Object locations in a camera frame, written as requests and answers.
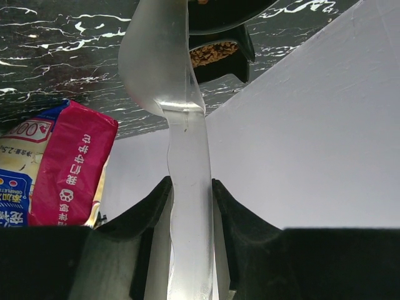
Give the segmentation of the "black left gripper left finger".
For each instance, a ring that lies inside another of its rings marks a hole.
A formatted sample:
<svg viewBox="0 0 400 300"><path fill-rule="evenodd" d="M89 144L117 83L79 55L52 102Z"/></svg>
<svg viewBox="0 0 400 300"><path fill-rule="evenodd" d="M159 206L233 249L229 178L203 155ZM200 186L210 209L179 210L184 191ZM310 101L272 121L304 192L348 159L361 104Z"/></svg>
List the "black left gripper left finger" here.
<svg viewBox="0 0 400 300"><path fill-rule="evenodd" d="M1 229L2 299L166 299L172 182L87 226Z"/></svg>

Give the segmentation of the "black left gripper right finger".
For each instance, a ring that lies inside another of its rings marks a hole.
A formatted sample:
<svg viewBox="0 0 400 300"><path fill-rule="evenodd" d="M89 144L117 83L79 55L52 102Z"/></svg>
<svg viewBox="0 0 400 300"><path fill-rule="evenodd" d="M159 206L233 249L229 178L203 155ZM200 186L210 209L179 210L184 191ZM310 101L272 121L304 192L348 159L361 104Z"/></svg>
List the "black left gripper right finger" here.
<svg viewBox="0 0 400 300"><path fill-rule="evenodd" d="M399 298L398 229L279 229L212 191L220 299Z"/></svg>

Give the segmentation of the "clear plastic scoop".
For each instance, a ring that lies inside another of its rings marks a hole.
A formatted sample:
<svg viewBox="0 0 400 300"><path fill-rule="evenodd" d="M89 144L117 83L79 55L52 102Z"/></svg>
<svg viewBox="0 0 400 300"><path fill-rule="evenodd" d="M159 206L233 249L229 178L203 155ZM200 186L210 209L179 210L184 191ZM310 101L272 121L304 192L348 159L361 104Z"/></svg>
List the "clear plastic scoop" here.
<svg viewBox="0 0 400 300"><path fill-rule="evenodd" d="M206 107L189 55L187 1L140 1L119 48L131 99L166 118L173 187L168 299L213 296L213 195Z"/></svg>

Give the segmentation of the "pink pet food bag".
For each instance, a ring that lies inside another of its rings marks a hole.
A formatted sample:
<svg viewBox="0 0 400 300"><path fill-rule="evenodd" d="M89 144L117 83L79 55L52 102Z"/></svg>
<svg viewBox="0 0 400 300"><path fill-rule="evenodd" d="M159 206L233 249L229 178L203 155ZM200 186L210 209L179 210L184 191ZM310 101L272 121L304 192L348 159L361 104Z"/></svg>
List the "pink pet food bag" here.
<svg viewBox="0 0 400 300"><path fill-rule="evenodd" d="M1 226L94 227L118 122L74 101L1 136Z"/></svg>

